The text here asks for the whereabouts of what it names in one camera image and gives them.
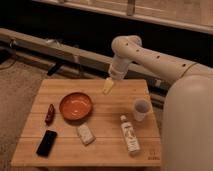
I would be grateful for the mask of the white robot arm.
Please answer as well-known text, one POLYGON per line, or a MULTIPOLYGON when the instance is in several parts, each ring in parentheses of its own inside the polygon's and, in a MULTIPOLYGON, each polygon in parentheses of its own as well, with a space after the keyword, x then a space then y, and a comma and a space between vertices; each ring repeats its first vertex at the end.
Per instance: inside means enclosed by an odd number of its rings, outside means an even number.
POLYGON ((136 62, 170 84, 162 121, 161 171, 213 171, 213 68, 146 49, 136 35, 118 36, 108 73, 125 77, 136 62))

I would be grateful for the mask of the white cylindrical wrist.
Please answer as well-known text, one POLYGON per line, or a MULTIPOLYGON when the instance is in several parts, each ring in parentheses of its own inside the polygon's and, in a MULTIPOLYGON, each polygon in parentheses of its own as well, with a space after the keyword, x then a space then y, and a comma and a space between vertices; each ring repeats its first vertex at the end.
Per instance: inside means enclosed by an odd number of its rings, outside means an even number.
POLYGON ((128 71, 128 60, 120 57, 115 57, 110 64, 108 73, 112 79, 123 79, 128 71))

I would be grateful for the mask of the yellowish translucent gripper finger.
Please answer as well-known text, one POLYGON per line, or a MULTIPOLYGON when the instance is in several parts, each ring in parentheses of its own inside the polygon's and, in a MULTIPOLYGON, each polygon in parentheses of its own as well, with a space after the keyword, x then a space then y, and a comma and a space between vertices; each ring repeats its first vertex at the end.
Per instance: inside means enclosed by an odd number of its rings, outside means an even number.
POLYGON ((103 87, 103 93, 104 94, 108 94, 112 87, 114 85, 114 81, 111 77, 108 77, 106 80, 105 80, 105 83, 104 83, 104 87, 103 87))

